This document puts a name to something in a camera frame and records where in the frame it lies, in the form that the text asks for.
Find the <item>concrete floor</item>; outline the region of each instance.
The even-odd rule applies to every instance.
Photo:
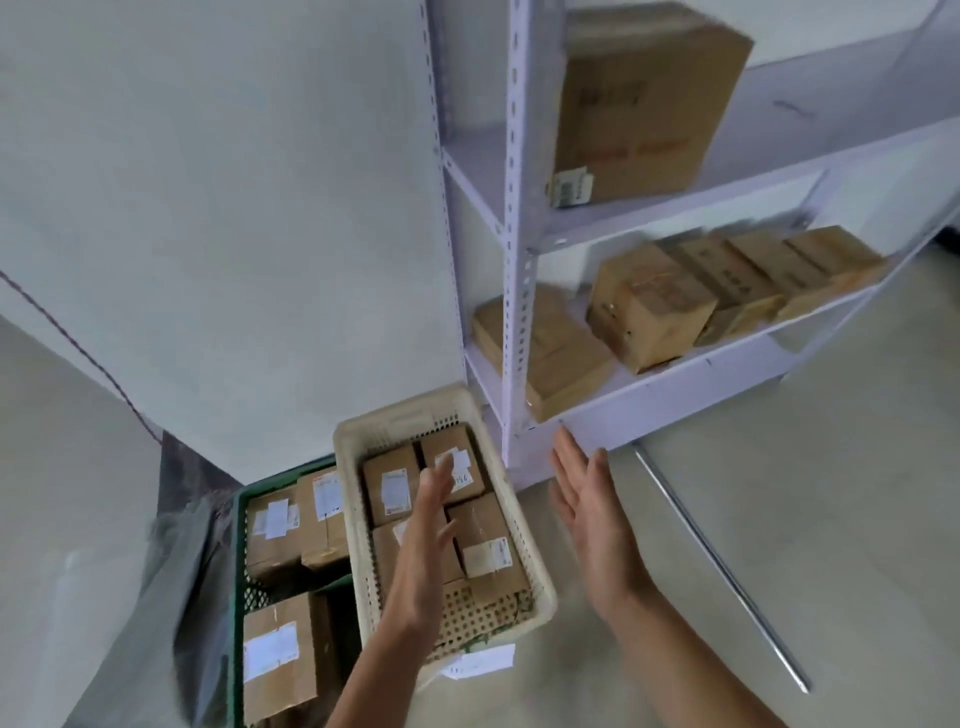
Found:
[[[625,449],[651,573],[796,727],[960,711],[960,260],[924,253],[813,362],[645,442],[814,683],[801,694]],[[60,726],[129,612],[159,447],[0,320],[0,723]],[[593,615],[542,485],[520,497],[561,596],[516,667],[439,680],[410,725],[658,725]]]

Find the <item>small cardboard box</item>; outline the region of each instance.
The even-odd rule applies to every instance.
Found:
[[[448,512],[457,521],[457,545],[478,606],[530,587],[496,494],[468,500]]]
[[[802,232],[786,243],[823,271],[837,294],[876,283],[887,271],[886,258],[839,225]]]
[[[300,561],[300,504],[296,486],[253,498],[247,505],[247,572],[269,578]]]
[[[321,569],[350,556],[344,496],[336,468],[304,475],[297,481],[300,505],[300,561]]]
[[[750,333],[784,304],[774,284],[722,237],[679,243],[669,253],[717,297],[697,346]]]
[[[717,298],[654,243],[604,260],[587,323],[633,374],[693,347]]]
[[[473,341],[503,371],[503,298],[473,313]],[[586,400],[607,381],[614,360],[590,331],[557,305],[550,289],[537,286],[530,326],[527,405],[534,420],[545,422]]]
[[[806,258],[770,231],[749,232],[730,238],[744,257],[770,279],[786,299],[774,321],[789,321],[814,311],[833,295],[827,278]]]
[[[753,45],[679,3],[568,12],[551,205],[687,189]]]
[[[304,594],[243,620],[244,724],[309,701],[336,703],[342,687],[326,597]]]
[[[403,545],[403,535],[407,530],[407,521],[387,523],[373,530],[373,554],[376,557],[376,573],[380,577],[380,589],[383,603],[386,603],[390,587],[394,583],[396,558]],[[446,515],[443,511],[437,514],[437,532],[440,533],[446,526]],[[440,553],[440,573],[445,584],[464,578],[464,570],[460,568],[457,550],[452,543]]]
[[[466,425],[431,432],[420,438],[420,449],[428,468],[435,467],[447,452],[453,452],[453,491],[447,497],[447,503],[458,503],[483,494],[484,479]]]
[[[420,485],[420,465],[413,445],[403,445],[363,464],[373,525],[410,515]]]

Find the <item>gray tile floor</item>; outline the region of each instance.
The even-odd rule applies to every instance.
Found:
[[[806,367],[644,440],[814,683],[803,695],[627,449],[617,490],[660,587],[794,728],[960,713],[960,259],[930,249]],[[659,725],[590,612],[544,486],[521,494],[561,606],[516,666],[411,725]]]

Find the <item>bottom shelf panel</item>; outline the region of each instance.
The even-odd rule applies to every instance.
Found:
[[[507,468],[510,478],[514,487],[521,490],[552,476],[548,456],[553,434],[560,423],[567,426],[587,452],[619,448],[761,382],[786,374],[795,357],[796,354],[782,348],[772,336],[756,336],[742,340],[739,346],[669,370],[669,376],[651,378],[615,397],[597,401],[592,407],[570,410],[519,433],[511,447]],[[488,427],[496,439],[500,427],[490,414]]]

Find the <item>beige plastic crate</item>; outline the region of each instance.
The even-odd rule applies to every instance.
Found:
[[[546,624],[557,611],[557,592],[483,423],[480,407],[466,386],[454,384],[347,420],[333,433],[333,450],[344,489],[350,568],[363,644],[380,622],[383,599],[374,567],[371,524],[364,508],[360,464],[379,452],[458,423],[468,425],[473,431],[516,552],[527,573],[530,591],[503,597],[481,608],[473,603],[469,588],[451,589],[447,585],[441,636],[420,671],[418,689],[436,677],[456,655],[475,644],[515,642],[521,635]]]

